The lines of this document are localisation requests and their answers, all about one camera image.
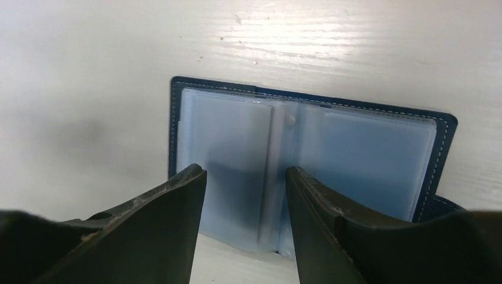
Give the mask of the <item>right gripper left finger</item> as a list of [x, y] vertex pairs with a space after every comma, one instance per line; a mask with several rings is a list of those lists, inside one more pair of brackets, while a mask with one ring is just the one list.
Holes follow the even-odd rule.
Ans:
[[2, 283], [189, 283], [207, 184], [197, 164], [88, 219], [1, 211]]

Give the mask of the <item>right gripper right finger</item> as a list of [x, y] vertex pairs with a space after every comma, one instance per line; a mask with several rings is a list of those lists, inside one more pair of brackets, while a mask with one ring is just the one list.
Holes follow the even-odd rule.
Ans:
[[300, 167], [285, 172], [301, 283], [500, 283], [501, 212], [436, 196], [408, 222], [338, 193]]

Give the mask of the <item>blue leather card holder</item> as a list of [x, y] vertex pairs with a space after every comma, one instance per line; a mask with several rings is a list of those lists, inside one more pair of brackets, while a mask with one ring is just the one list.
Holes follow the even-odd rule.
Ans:
[[199, 230], [239, 250], [294, 258], [291, 166], [404, 221], [459, 209], [436, 193], [452, 114], [175, 76], [169, 125], [168, 175], [207, 171]]

